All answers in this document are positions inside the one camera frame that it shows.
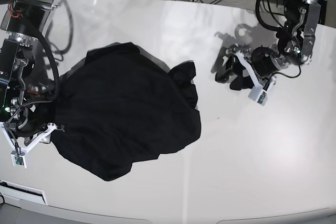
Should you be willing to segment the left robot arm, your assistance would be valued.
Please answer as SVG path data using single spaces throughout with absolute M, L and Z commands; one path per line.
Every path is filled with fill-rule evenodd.
M 326 0 L 285 0 L 285 22 L 272 26 L 264 22 L 260 3 L 256 0 L 255 14 L 259 24 L 273 31 L 278 39 L 273 47 L 230 46 L 226 49 L 226 62 L 216 72 L 215 81 L 230 83 L 232 90 L 253 88 L 253 77 L 264 89 L 270 88 L 276 76 L 290 65 L 301 68 L 313 53 L 315 32 L 320 21 L 321 4 Z

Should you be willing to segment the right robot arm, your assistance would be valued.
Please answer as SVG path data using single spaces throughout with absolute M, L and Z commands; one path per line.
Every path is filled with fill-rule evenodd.
M 31 109 L 52 103 L 59 95 L 59 72 L 45 38 L 59 1 L 1 0 L 7 6 L 1 30 L 8 33 L 1 46 L 1 125 L 14 146 L 19 137 L 32 137 L 46 129 Z M 54 88 L 46 94 L 30 90 L 26 83 L 36 65 L 35 44 L 44 49 L 54 78 Z

